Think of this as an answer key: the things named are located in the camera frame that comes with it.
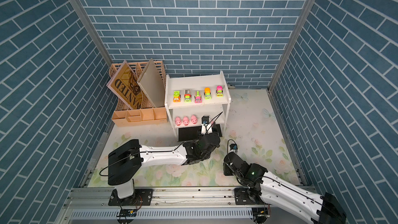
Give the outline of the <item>pink pig toy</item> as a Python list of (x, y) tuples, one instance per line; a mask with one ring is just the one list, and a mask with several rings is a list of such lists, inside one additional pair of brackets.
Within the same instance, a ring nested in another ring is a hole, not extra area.
[(196, 115), (192, 115), (191, 116), (191, 122), (192, 122), (192, 124), (197, 124), (198, 123), (198, 118), (197, 118)]
[(181, 119), (180, 119), (180, 117), (176, 117), (176, 118), (175, 118), (175, 124), (176, 124), (177, 126), (180, 126), (180, 125), (181, 125)]
[(187, 116), (183, 117), (182, 123), (184, 126), (188, 126), (190, 122), (190, 119)]

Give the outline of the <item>green striped toy car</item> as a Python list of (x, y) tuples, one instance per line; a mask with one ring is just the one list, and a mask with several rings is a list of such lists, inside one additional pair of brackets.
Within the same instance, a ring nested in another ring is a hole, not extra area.
[(195, 92), (195, 103), (197, 104), (202, 103), (202, 96), (199, 90)]

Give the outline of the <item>orange green toy car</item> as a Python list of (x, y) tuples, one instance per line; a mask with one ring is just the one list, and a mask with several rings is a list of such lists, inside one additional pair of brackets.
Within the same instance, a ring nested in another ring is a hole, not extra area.
[(205, 97), (206, 100), (212, 99), (210, 88), (206, 87), (204, 89), (204, 97)]

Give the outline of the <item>pink green toy truck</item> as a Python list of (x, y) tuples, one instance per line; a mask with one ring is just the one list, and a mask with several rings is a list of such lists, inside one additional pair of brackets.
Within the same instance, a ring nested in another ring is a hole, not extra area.
[(179, 90), (175, 90), (173, 92), (173, 102), (175, 103), (181, 102), (181, 95)]

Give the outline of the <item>pink green toy car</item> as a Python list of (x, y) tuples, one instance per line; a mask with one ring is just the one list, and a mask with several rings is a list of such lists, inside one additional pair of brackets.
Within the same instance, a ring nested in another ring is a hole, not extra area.
[(223, 97), (223, 86), (217, 86), (216, 88), (216, 96)]

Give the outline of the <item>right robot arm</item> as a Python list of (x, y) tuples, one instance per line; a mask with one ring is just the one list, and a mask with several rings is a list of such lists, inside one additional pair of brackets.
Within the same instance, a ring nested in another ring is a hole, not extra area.
[(347, 215), (337, 198), (297, 187), (265, 167), (248, 164), (234, 152), (224, 158), (224, 174), (241, 184), (234, 190), (238, 205), (273, 205), (308, 224), (345, 224)]

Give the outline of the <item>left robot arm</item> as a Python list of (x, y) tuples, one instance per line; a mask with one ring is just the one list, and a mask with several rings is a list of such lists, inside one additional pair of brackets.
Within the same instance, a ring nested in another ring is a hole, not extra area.
[(108, 184), (114, 186), (119, 200), (130, 198), (135, 194), (133, 177), (140, 168), (197, 164), (209, 159), (219, 146), (220, 137), (216, 133), (204, 134), (175, 147), (149, 147), (132, 139), (108, 154)]

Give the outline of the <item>floral table mat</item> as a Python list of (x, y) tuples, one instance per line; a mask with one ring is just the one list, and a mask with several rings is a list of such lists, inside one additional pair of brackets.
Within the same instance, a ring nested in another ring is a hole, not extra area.
[[(234, 89), (230, 91), (231, 105), (226, 132), (220, 147), (211, 158), (192, 166), (162, 164), (141, 168), (133, 177), (138, 187), (237, 186), (233, 176), (223, 174), (223, 159), (227, 146), (237, 143), (238, 155), (247, 163), (257, 163), (294, 185), (301, 182), (294, 168), (286, 142), (266, 90)], [(108, 154), (131, 139), (147, 146), (177, 146), (170, 123), (135, 127), (115, 126), (108, 138), (89, 187), (108, 187)]]

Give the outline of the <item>white three-tier shelf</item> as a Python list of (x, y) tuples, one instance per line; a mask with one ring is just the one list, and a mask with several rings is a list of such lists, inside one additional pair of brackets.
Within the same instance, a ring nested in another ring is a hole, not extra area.
[[(223, 86), (223, 97), (216, 96), (217, 86)], [(212, 99), (210, 100), (206, 100), (204, 97), (204, 89), (206, 87), (211, 90)], [(186, 89), (191, 90), (192, 102), (184, 102), (184, 91)], [(181, 102), (173, 102), (173, 92), (175, 90), (180, 91)], [(202, 96), (202, 103), (200, 104), (195, 103), (195, 92), (198, 90)], [(201, 132), (201, 119), (205, 115), (210, 116), (210, 121), (215, 123), (219, 136), (223, 136), (226, 131), (231, 95), (223, 72), (215, 75), (181, 78), (171, 78), (167, 75), (164, 104), (174, 135), (180, 142), (191, 140), (196, 137), (196, 134)], [(192, 115), (197, 116), (197, 124), (192, 124)], [(184, 116), (190, 119), (188, 126), (184, 126), (182, 123)], [(175, 124), (176, 117), (181, 119), (180, 126)]]

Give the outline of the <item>beige board book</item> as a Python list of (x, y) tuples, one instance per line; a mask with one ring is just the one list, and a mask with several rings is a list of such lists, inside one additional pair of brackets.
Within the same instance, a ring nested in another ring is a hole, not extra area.
[(164, 107), (165, 82), (161, 76), (162, 66), (162, 63), (155, 62), (153, 59), (138, 63), (136, 67), (137, 82), (143, 93), (141, 108)]

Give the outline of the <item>peach desk file organizer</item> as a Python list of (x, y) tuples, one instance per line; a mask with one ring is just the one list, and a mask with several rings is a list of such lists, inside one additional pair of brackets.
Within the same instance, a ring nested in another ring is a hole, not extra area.
[(109, 69), (107, 87), (117, 96), (118, 104), (112, 121), (118, 127), (161, 124), (167, 122), (167, 113), (160, 100), (165, 96), (166, 73), (162, 61), (114, 63)]

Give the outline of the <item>wanted poster book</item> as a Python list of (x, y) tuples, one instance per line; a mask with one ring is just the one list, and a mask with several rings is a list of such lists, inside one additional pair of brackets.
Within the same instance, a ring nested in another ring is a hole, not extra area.
[(107, 87), (131, 110), (142, 106), (143, 93), (137, 83), (138, 76), (127, 61), (118, 67)]

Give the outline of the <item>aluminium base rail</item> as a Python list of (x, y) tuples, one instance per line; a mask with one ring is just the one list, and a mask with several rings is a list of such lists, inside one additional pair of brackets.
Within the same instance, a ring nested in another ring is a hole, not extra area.
[[(144, 208), (167, 207), (235, 207), (249, 202), (244, 200), (236, 186), (225, 187), (137, 187), (133, 206)], [(114, 202), (113, 189), (110, 187), (99, 188), (73, 188), (63, 206), (64, 209), (84, 208), (115, 208), (108, 205)]]

